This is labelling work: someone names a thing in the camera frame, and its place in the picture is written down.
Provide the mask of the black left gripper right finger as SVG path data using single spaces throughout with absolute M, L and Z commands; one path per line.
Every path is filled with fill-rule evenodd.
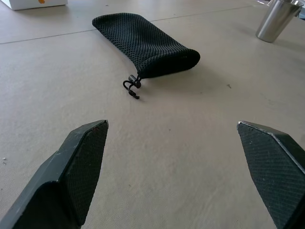
M 239 121 L 252 181 L 278 229 L 305 227 L 305 151 L 288 134 Z

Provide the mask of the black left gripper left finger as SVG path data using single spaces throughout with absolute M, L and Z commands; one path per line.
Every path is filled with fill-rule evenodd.
M 2 229 L 79 229 L 99 180 L 109 124 L 72 130 L 37 169 L 0 221 Z

